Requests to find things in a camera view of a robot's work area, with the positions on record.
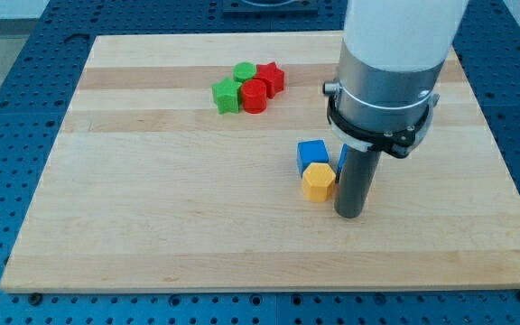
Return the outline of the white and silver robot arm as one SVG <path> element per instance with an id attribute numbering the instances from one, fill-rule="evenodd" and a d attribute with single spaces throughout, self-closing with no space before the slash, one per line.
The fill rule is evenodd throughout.
<path id="1" fill-rule="evenodd" d="M 334 208 L 364 208 L 382 153 L 407 157 L 426 136 L 434 88 L 467 0 L 348 2 L 335 79 L 323 84 L 332 132 L 347 147 Z"/>

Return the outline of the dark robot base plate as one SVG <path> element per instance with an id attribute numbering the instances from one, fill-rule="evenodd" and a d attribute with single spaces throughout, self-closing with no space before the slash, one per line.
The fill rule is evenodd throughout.
<path id="1" fill-rule="evenodd" d="M 225 16 L 242 14 L 314 14 L 318 0 L 222 0 Z"/>

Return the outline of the black flange mounting plate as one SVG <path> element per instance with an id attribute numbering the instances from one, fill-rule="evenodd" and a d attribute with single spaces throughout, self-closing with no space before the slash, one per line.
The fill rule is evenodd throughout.
<path id="1" fill-rule="evenodd" d="M 439 94 L 428 97 L 424 113 L 413 125 L 398 131 L 368 131 L 352 125 L 341 116 L 336 107 L 336 96 L 329 97 L 327 120 L 332 132 L 347 146 L 366 152 L 385 152 L 394 158 L 406 158 L 427 135 L 433 117 L 433 110 L 440 99 Z"/>

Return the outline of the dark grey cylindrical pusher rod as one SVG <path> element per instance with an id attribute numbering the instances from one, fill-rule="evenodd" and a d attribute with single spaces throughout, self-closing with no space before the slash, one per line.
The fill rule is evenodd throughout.
<path id="1" fill-rule="evenodd" d="M 360 152 L 348 146 L 337 185 L 334 208 L 343 218 L 356 218 L 364 208 L 380 152 Z"/>

